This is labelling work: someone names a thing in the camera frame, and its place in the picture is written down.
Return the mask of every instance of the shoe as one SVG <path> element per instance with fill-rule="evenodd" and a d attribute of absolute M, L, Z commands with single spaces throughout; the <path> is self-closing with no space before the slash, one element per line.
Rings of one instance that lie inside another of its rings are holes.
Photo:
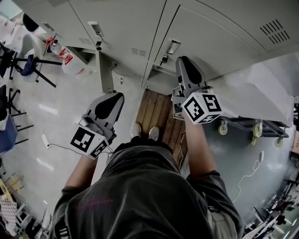
<path fill-rule="evenodd" d="M 157 126 L 152 127 L 149 131 L 149 139 L 157 141 L 159 138 L 159 133 L 160 133 L 159 127 Z"/>
<path fill-rule="evenodd" d="M 136 136 L 138 136 L 139 138 L 141 136 L 141 127 L 138 123 L 134 123 L 131 127 L 131 139 Z"/>

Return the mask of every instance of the table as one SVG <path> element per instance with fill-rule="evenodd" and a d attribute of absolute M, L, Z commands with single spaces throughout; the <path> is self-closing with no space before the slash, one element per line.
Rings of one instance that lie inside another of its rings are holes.
<path fill-rule="evenodd" d="M 275 222 L 276 222 L 276 219 L 279 217 L 279 215 L 277 215 L 272 221 L 270 221 L 262 230 L 261 232 L 256 236 L 260 236 L 262 233 L 264 233 L 269 227 L 271 227 Z"/>
<path fill-rule="evenodd" d="M 259 225 L 256 229 L 253 229 L 251 232 L 247 233 L 242 239 L 252 239 L 264 226 L 266 223 Z"/>

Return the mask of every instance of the white box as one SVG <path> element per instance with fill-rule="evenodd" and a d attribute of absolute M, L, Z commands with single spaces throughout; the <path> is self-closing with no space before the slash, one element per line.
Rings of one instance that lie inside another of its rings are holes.
<path fill-rule="evenodd" d="M 104 136 L 82 126 L 78 127 L 70 144 L 71 149 L 83 155 L 87 155 L 91 159 L 97 158 L 108 146 L 108 142 Z"/>
<path fill-rule="evenodd" d="M 222 114 L 218 96 L 210 93 L 193 92 L 182 107 L 195 125 L 210 123 Z"/>

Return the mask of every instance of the vent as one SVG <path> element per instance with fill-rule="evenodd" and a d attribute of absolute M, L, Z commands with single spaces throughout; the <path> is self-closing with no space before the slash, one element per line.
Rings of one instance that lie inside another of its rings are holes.
<path fill-rule="evenodd" d="M 145 50 L 139 50 L 139 55 L 145 56 L 146 55 L 146 51 Z"/>
<path fill-rule="evenodd" d="M 91 41 L 87 38 L 79 38 L 79 41 L 82 43 L 82 44 L 88 44 L 88 45 L 92 45 Z"/>
<path fill-rule="evenodd" d="M 277 19 L 268 22 L 266 25 L 260 27 L 260 29 L 268 36 L 274 45 L 290 40 L 289 35 Z"/>
<path fill-rule="evenodd" d="M 136 48 L 132 48 L 132 54 L 134 54 L 134 55 L 140 55 L 140 56 L 146 56 L 146 51 L 145 50 L 136 49 Z"/>
<path fill-rule="evenodd" d="M 138 55 L 138 49 L 132 48 L 132 54 Z"/>

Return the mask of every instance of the blue cloth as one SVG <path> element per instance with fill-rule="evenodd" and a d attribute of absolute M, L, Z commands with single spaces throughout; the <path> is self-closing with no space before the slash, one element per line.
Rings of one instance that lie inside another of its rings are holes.
<path fill-rule="evenodd" d="M 27 62 L 24 66 L 24 69 L 21 72 L 21 75 L 24 76 L 24 77 L 29 76 L 34 72 L 35 69 L 36 69 L 36 63 L 35 63 L 35 60 L 34 60 L 34 56 L 29 55 L 28 59 L 27 59 Z"/>
<path fill-rule="evenodd" d="M 18 135 L 13 118 L 9 115 L 4 131 L 0 130 L 0 155 L 13 149 Z"/>

